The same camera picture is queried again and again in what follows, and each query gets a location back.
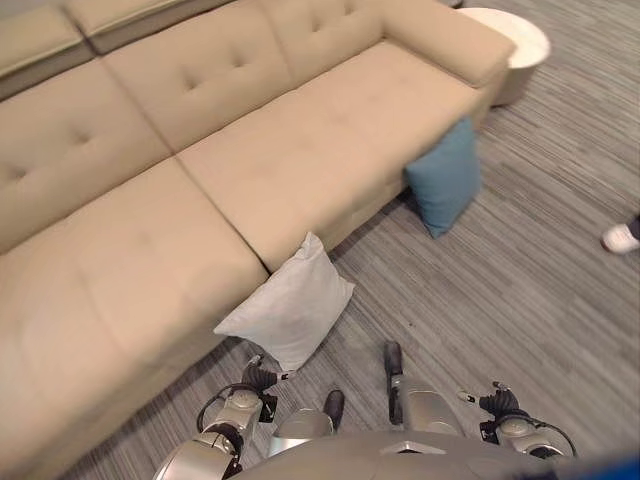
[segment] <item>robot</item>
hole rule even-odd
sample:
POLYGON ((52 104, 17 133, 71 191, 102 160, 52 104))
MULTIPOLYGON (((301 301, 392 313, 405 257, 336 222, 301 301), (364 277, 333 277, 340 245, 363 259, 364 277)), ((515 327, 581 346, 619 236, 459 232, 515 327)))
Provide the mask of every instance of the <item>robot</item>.
POLYGON ((552 467, 567 456, 543 434, 549 428, 564 436, 577 456, 562 430, 521 410, 514 393, 500 382, 494 382, 493 395, 459 393, 461 400, 493 416, 480 424, 483 441, 467 438, 438 392, 405 377, 398 343, 385 344, 384 361, 389 420, 401 429, 338 435, 345 398, 334 390, 322 412, 302 409, 280 425, 269 458, 243 471, 243 448, 257 424, 272 422, 275 415, 277 398, 266 390, 290 375, 263 370, 257 356, 240 383, 223 388, 203 406, 196 422, 199 433, 167 457, 154 480, 558 479, 552 467), (224 407, 204 427, 205 410, 227 390, 224 407))

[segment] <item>beige sofa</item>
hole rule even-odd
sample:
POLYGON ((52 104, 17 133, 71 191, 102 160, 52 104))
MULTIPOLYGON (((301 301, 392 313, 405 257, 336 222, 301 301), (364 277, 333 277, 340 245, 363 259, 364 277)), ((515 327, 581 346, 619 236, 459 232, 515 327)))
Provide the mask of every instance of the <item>beige sofa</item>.
POLYGON ((3 479, 62 473, 307 231, 369 219, 479 125, 513 48, 432 0, 221 3, 71 0, 88 40, 51 8, 0 26, 3 479))

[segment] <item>sofa armrest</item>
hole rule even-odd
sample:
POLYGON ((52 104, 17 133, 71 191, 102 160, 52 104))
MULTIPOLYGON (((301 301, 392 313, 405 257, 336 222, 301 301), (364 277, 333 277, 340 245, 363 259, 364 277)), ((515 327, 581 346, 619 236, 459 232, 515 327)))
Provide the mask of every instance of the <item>sofa armrest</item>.
POLYGON ((385 36, 474 88, 486 85, 515 50, 497 31, 434 0, 379 0, 385 36))

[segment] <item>blue pillow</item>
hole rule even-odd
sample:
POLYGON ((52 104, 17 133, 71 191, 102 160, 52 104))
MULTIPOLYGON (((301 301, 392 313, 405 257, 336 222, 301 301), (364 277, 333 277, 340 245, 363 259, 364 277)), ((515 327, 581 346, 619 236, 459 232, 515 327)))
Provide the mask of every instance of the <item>blue pillow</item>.
POLYGON ((453 226, 482 185, 471 120, 460 120, 405 171, 422 221, 438 238, 453 226))

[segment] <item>white sneaker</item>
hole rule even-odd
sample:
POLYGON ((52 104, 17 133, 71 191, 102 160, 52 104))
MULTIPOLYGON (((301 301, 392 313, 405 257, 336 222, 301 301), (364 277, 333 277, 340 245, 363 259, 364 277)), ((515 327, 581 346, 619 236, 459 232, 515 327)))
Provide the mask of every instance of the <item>white sneaker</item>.
POLYGON ((611 253, 629 253, 640 248, 640 240, 631 235, 631 230, 625 224, 614 225, 604 232, 600 243, 611 253))

